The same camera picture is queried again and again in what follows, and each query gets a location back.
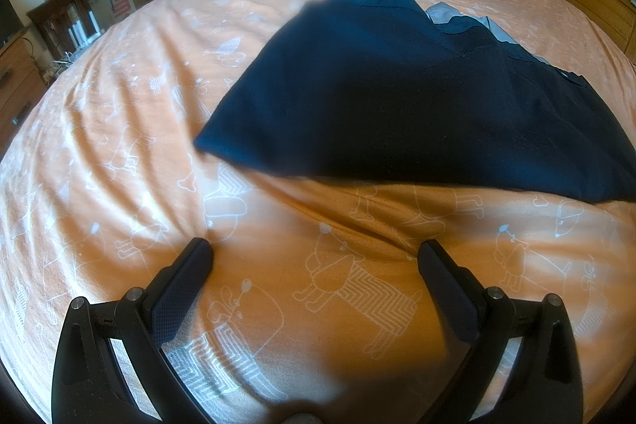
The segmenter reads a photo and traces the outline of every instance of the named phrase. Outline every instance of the metal screw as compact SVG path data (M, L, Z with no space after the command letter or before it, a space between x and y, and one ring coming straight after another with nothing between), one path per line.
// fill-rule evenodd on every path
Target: metal screw
M491 299L494 300L499 300L504 297L503 290L501 288L498 288L497 286L491 286L490 288L487 288L486 293Z
M134 302L135 300L139 300L143 294L144 290L142 290L142 288L130 288L126 293L126 299Z
M74 310L78 310L84 305L84 302L86 302L86 299L84 297L74 298L71 300L71 307Z
M553 306L560 306L562 303L561 297L554 293L548 295L548 302Z

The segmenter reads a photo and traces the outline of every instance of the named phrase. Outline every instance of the orange bedsheet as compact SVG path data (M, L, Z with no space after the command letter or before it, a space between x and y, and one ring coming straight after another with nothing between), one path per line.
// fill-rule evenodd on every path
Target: orange bedsheet
M156 0L111 28L33 110L0 164L0 358L24 396L50 421L73 297L118 299L201 236L214 271L166 350L219 424L301 410L326 424L416 422L465 350L414 261L436 238L486 286L564 298L594 415L636 355L634 205L281 179L195 152L219 100L304 1ZM636 143L634 68L575 7L416 1L487 15L584 75ZM478 412L494 404L517 346Z

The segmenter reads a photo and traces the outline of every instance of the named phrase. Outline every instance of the wooden cabinet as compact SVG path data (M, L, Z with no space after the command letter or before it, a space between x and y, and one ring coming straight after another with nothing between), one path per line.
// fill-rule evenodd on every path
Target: wooden cabinet
M24 40L0 48L0 158L46 89Z

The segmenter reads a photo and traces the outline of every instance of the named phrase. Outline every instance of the dresser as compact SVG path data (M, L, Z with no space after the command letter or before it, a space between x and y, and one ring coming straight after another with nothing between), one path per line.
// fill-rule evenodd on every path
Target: dresser
M0 158L46 86L20 34L0 48Z

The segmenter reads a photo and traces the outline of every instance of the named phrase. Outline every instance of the bed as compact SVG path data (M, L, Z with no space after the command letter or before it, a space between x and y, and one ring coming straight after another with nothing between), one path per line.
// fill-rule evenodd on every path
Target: bed
M304 1L155 0L113 26L33 110L0 163L0 358L18 389L51 422L70 300L119 299L200 236L214 247L214 270L165 351L218 423L298 411L330 424L415 422L465 351L414 261L435 238L483 285L564 298L592 418L636 357L633 204L275 178L195 152L214 107ZM636 143L636 70L576 7L416 1L487 15L585 76ZM510 340L478 414L495 403L518 345ZM128 382L139 384L130 373ZM152 414L141 386L134 392Z

